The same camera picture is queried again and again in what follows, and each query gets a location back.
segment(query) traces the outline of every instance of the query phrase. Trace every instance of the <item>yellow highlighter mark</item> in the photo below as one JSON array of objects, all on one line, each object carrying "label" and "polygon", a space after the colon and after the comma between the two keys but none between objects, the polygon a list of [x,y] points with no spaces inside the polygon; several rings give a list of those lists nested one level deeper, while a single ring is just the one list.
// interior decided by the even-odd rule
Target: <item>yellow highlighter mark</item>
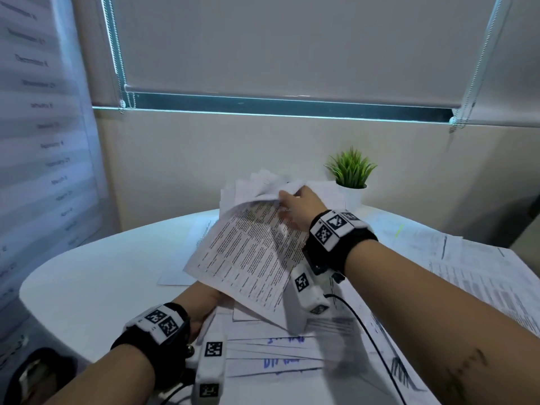
[{"label": "yellow highlighter mark", "polygon": [[403,230],[403,227],[405,227],[405,224],[402,224],[402,225],[400,226],[400,228],[397,230],[397,232],[396,232],[396,237],[401,233],[401,231]]}]

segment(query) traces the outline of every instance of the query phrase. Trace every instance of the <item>hand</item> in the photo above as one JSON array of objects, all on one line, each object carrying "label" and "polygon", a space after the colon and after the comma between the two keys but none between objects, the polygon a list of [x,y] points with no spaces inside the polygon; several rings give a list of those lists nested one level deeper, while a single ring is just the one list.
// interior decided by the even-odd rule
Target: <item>hand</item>
[{"label": "hand", "polygon": [[318,214],[325,212],[328,208],[321,199],[307,186],[302,186],[296,195],[293,196],[284,190],[279,192],[279,202],[282,206],[289,209],[280,211],[279,217],[295,230],[309,231],[309,226]]},{"label": "hand", "polygon": [[184,307],[191,319],[190,341],[193,341],[208,314],[218,305],[224,295],[203,283],[195,282],[172,302]]}]

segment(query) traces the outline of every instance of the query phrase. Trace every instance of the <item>black wristband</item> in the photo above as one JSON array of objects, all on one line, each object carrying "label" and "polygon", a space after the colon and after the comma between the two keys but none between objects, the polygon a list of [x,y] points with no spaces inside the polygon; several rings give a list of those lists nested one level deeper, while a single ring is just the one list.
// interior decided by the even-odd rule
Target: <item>black wristband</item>
[{"label": "black wristband", "polygon": [[180,381],[185,369],[185,359],[188,357],[188,339],[190,337],[189,316],[185,309],[176,303],[166,303],[164,306],[176,311],[184,323],[162,344],[158,344],[150,333],[138,326],[128,327],[113,343],[111,349],[122,344],[132,345],[141,351],[152,364],[156,376],[154,389],[164,390]]},{"label": "black wristband", "polygon": [[[311,229],[315,224],[318,223],[321,217],[325,216],[329,212],[331,211],[327,210],[318,214],[311,222],[309,226],[309,237],[307,238],[303,253],[315,275],[323,273],[328,268],[331,268],[334,271],[340,272],[344,275],[345,262],[353,247],[364,240],[378,241],[378,239],[377,236],[375,236],[373,232],[370,231],[367,227],[355,228],[348,234],[339,238],[338,242],[334,245],[334,247],[330,251],[328,251],[321,244],[321,242],[315,238],[314,234],[311,232]],[[343,215],[343,212],[340,213],[341,218],[343,218],[345,215]],[[359,219],[354,215],[351,216],[350,213],[345,213],[348,219],[350,217],[354,217],[359,222]]]}]

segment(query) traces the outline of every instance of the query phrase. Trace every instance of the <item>forearm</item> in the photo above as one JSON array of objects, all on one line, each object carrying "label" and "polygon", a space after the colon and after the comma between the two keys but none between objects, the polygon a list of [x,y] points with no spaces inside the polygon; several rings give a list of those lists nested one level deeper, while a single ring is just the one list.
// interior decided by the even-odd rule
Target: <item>forearm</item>
[{"label": "forearm", "polygon": [[121,345],[91,364],[46,405],[143,405],[153,387],[150,361],[137,348]]},{"label": "forearm", "polygon": [[515,321],[375,241],[345,274],[441,402],[539,402],[540,343]]}]

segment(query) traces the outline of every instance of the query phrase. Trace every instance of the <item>tabletop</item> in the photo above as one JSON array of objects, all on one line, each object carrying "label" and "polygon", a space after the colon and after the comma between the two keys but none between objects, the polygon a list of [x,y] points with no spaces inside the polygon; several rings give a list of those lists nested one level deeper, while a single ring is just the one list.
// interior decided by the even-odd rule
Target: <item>tabletop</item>
[{"label": "tabletop", "polygon": [[[59,341],[87,361],[95,362],[109,351],[128,320],[150,306],[174,299],[186,288],[158,286],[157,282],[193,223],[217,217],[218,213],[212,210],[176,217],[67,251],[44,263],[24,281],[21,300]],[[375,232],[385,225],[403,224],[432,230],[368,206],[360,206],[356,215],[370,223]],[[333,396],[325,384],[312,384],[309,396],[317,397],[318,402],[327,398],[326,403],[337,403],[335,398],[330,401]],[[234,401],[246,403],[242,398],[248,398],[252,390],[254,395],[260,395],[256,386],[240,384],[226,393]],[[270,392],[272,403],[276,403],[275,390]]]}]

